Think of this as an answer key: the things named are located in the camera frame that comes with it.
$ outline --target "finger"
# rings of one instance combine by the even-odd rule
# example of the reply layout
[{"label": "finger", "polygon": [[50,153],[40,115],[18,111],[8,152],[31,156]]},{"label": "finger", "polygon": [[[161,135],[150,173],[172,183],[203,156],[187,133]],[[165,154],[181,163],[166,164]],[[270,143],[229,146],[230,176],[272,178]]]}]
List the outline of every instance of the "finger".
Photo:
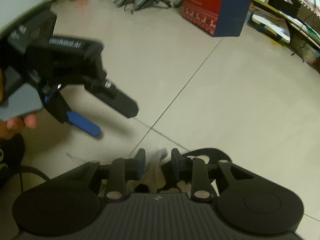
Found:
[{"label": "finger", "polygon": [[28,128],[36,128],[37,126],[37,118],[36,114],[28,114],[23,118],[23,121]]},{"label": "finger", "polygon": [[0,121],[0,138],[9,140],[11,139],[15,133],[13,131],[9,131],[7,129],[7,123]]},{"label": "finger", "polygon": [[24,122],[19,117],[12,117],[7,121],[7,129],[14,133],[20,132],[24,128]]},{"label": "finger", "polygon": [[3,99],[3,77],[2,77],[2,71],[0,69],[0,102]]}]

